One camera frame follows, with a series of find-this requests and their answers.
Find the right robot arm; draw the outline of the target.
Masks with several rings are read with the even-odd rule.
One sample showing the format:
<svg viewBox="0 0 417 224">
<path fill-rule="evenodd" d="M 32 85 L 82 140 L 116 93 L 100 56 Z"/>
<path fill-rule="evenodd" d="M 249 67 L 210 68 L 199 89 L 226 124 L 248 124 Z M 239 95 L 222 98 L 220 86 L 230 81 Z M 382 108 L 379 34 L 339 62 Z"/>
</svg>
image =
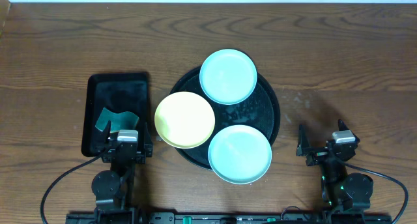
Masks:
<svg viewBox="0 0 417 224">
<path fill-rule="evenodd" d="M 310 145 L 303 125 L 298 128 L 297 156 L 306 157 L 307 166 L 321 170 L 321 196 L 337 212 L 363 211 L 371 206 L 373 180 L 362 173 L 349 174 L 345 163 L 356 155 L 360 142 L 342 120 L 324 147 Z"/>
</svg>

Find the yellow plate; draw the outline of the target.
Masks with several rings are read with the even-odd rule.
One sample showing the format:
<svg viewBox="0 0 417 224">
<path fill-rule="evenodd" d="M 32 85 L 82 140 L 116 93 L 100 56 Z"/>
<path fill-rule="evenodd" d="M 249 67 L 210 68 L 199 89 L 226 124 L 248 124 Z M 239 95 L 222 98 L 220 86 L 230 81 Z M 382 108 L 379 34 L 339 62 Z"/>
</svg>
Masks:
<svg viewBox="0 0 417 224">
<path fill-rule="evenodd" d="M 156 108 L 154 124 L 158 135 L 175 148 L 202 145 L 213 133 L 215 115 L 202 96 L 176 92 L 165 97 Z"/>
</svg>

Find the light green plate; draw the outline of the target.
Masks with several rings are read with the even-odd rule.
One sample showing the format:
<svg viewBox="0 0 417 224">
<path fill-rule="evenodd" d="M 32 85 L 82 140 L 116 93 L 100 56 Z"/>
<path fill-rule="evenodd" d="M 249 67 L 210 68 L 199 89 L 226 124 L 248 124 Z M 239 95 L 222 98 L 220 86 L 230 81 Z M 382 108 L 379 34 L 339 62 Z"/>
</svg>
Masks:
<svg viewBox="0 0 417 224">
<path fill-rule="evenodd" d="M 256 128 L 228 126 L 210 142 L 208 162 L 222 180 L 238 185 L 251 184 L 268 171 L 272 149 L 268 139 Z"/>
<path fill-rule="evenodd" d="M 245 53 L 236 49 L 221 49 L 204 60 L 199 82 L 212 101 L 223 105 L 238 104 L 254 91 L 257 69 Z"/>
</svg>

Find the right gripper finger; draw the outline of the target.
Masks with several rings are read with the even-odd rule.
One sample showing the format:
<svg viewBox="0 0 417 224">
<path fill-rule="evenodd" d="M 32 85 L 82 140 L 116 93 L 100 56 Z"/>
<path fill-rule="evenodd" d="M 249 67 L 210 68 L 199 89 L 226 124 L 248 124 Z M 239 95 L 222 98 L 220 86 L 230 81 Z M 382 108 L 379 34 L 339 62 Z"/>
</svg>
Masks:
<svg viewBox="0 0 417 224">
<path fill-rule="evenodd" d="M 298 128 L 298 144 L 296 148 L 297 156 L 307 156 L 310 150 L 310 143 L 308 141 L 306 131 L 302 124 Z"/>
<path fill-rule="evenodd" d="M 358 140 L 357 136 L 341 120 L 338 120 L 338 140 Z"/>
</svg>

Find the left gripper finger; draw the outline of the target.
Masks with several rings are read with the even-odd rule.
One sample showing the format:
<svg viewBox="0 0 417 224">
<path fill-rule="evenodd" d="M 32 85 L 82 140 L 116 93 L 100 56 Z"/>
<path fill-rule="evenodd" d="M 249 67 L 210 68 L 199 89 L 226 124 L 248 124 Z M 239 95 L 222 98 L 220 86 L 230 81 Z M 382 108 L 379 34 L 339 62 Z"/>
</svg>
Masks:
<svg viewBox="0 0 417 224">
<path fill-rule="evenodd" d="M 95 149 L 98 152 L 103 152 L 109 145 L 109 137 L 110 137 L 110 129 L 111 129 L 111 121 L 109 120 L 104 128 L 104 130 L 96 136 L 94 140 Z"/>
<path fill-rule="evenodd" d="M 144 147 L 146 149 L 152 149 L 152 139 L 149 133 L 147 123 L 144 123 Z"/>
</svg>

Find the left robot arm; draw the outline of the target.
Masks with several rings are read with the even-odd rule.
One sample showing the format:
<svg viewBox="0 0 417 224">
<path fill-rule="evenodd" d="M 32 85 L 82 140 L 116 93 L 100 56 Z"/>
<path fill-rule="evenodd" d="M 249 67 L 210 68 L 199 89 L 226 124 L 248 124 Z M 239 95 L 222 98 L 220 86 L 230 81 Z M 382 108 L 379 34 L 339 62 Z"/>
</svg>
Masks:
<svg viewBox="0 0 417 224">
<path fill-rule="evenodd" d="M 132 205 L 136 166 L 152 156 L 153 144 L 146 123 L 136 130 L 110 132 L 111 123 L 98 134 L 93 145 L 110 169 L 98 173 L 91 183 L 96 197 L 96 223 L 141 223 L 138 208 Z"/>
</svg>

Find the green yellow sponge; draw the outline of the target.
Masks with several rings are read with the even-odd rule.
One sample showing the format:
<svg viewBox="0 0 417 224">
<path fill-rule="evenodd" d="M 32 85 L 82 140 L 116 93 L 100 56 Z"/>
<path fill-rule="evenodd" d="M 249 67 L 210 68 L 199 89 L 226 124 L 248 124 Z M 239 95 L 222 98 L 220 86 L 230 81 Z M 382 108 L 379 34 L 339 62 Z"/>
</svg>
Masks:
<svg viewBox="0 0 417 224">
<path fill-rule="evenodd" d="M 135 130 L 139 122 L 139 117 L 130 112 L 114 113 L 107 108 L 103 108 L 98 120 L 95 123 L 95 128 L 103 132 L 110 122 L 110 132 L 119 132 L 120 130 Z"/>
</svg>

